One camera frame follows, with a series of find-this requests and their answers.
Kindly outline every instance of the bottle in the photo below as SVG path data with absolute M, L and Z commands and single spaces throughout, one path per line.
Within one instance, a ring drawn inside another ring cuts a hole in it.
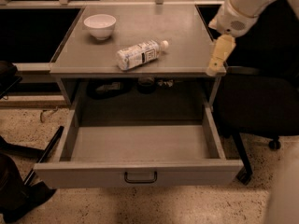
M 162 41 L 160 44 L 154 40 L 134 45 L 127 49 L 121 49 L 116 53 L 118 66 L 126 71 L 143 63 L 157 59 L 162 51 L 168 49 L 168 42 Z

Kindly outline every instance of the black chair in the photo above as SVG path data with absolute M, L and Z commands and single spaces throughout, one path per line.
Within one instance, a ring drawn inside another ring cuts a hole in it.
M 299 21 L 287 0 L 269 6 L 255 26 L 236 40 L 228 74 L 214 103 L 214 116 L 224 137 L 231 135 L 244 169 L 237 178 L 248 184 L 252 175 L 240 133 L 273 140 L 299 135 Z

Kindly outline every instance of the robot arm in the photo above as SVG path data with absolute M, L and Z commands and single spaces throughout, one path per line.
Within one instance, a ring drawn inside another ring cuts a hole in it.
M 225 0 L 209 27 L 221 34 L 239 37 L 257 22 L 263 10 L 276 0 Z M 288 0 L 299 18 L 299 1 Z

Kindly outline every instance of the speckled floor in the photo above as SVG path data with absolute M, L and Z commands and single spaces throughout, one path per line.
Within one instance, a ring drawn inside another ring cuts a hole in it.
M 58 127 L 65 125 L 68 110 L 46 112 L 44 122 L 40 112 L 1 109 L 0 135 L 12 144 L 45 147 Z M 247 186 L 235 180 L 225 187 L 58 189 L 47 203 L 18 223 L 262 223 L 278 164 L 292 152 L 299 137 L 281 138 L 279 151 L 269 150 L 267 139 L 252 135 L 243 138 L 254 172 Z M 226 153 L 234 156 L 232 141 L 222 142 Z M 35 161 L 12 158 L 21 176 L 26 177 Z

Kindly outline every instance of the desk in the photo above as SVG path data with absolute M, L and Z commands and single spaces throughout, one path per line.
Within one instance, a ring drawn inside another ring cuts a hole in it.
M 232 181 L 242 164 L 225 159 L 210 103 L 196 81 L 207 77 L 212 41 L 195 5 L 104 5 L 82 11 L 51 64 L 50 73 L 71 110 L 53 161 L 35 165 L 39 176 L 53 188 Z M 117 19 L 106 41 L 95 40 L 83 26 L 96 13 Z M 120 70 L 116 51 L 150 39 L 168 40 L 167 53 L 136 69 Z M 224 75 L 222 68 L 215 79 Z M 180 82 L 151 95 L 132 89 L 105 101 L 86 96 L 84 79 L 113 77 Z

